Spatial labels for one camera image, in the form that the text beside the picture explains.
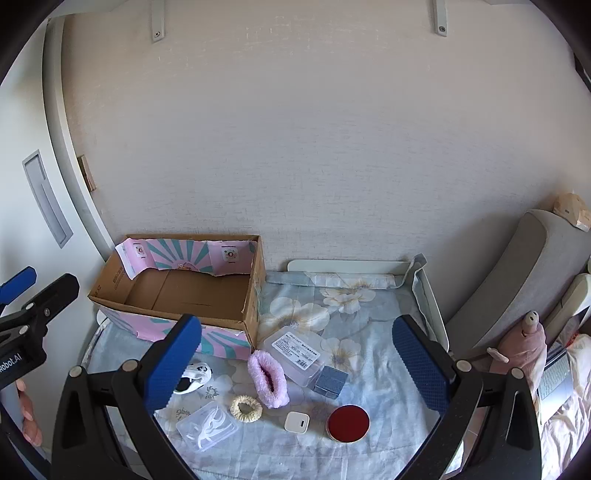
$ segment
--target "blue gripper pad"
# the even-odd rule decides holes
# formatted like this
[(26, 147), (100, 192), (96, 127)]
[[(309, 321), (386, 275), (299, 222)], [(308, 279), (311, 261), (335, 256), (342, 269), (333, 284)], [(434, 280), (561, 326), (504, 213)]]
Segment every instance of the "blue gripper pad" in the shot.
[(140, 361), (138, 379), (146, 410), (164, 408), (201, 343), (201, 322), (183, 315), (168, 335), (153, 344)]
[(394, 320), (392, 341), (427, 407), (443, 417), (450, 402), (449, 380), (402, 317)]
[(37, 273), (33, 267), (27, 267), (21, 270), (0, 286), (0, 304), (9, 305), (26, 289), (32, 287), (36, 281)]

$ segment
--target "beige scrunchie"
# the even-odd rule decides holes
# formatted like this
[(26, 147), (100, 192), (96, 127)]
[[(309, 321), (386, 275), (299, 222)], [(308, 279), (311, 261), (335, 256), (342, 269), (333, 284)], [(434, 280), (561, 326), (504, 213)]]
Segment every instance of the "beige scrunchie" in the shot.
[[(252, 411), (248, 413), (242, 413), (240, 411), (240, 408), (238, 408), (239, 403), (244, 403), (245, 405), (248, 405), (250, 408), (252, 408)], [(234, 398), (234, 400), (232, 401), (232, 405), (230, 405), (230, 413), (235, 419), (243, 421), (245, 423), (250, 423), (252, 421), (257, 421), (261, 418), (262, 405), (254, 397), (251, 397), (249, 395), (240, 395)]]

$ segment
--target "finger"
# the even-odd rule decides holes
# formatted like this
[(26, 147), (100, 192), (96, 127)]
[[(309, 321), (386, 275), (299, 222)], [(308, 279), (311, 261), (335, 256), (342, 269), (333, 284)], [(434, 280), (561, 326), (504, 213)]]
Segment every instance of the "finger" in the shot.
[(35, 439), (33, 440), (33, 445), (36, 447), (40, 447), (42, 443), (43, 443), (43, 434), (42, 434), (39, 426), (37, 426), (37, 435), (35, 436)]
[(37, 422), (26, 420), (22, 422), (22, 435), (25, 437), (25, 440), (35, 445), (35, 440), (37, 439), (37, 434), (39, 432), (39, 427), (37, 426)]
[(17, 388), (20, 392), (24, 392), (27, 389), (27, 385), (25, 384), (25, 381), (22, 378), (19, 378), (17, 380)]
[(22, 416), (25, 417), (27, 420), (33, 420), (34, 410), (33, 410), (33, 402), (29, 398), (29, 395), (26, 393), (20, 394), (21, 398), (21, 412)]

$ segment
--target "cardboard box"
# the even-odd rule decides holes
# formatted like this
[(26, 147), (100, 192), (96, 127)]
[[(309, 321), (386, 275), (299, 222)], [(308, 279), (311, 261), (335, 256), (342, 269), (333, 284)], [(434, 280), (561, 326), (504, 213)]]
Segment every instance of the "cardboard box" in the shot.
[(127, 238), (256, 242), (250, 275), (214, 277), (186, 270), (149, 268), (130, 280), (118, 253), (113, 252), (88, 295), (112, 322), (141, 339), (164, 338), (182, 314), (190, 313), (207, 326), (200, 351), (241, 358), (245, 347), (248, 353), (256, 347), (258, 296), (265, 281), (260, 236), (143, 233)]

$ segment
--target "blue box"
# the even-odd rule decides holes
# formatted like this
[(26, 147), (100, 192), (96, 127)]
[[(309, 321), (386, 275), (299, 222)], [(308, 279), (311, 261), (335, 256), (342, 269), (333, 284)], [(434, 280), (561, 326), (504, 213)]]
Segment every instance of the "blue box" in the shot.
[(341, 390), (343, 390), (348, 376), (348, 373), (326, 365), (322, 368), (316, 382), (314, 382), (312, 390), (334, 400), (339, 396)]

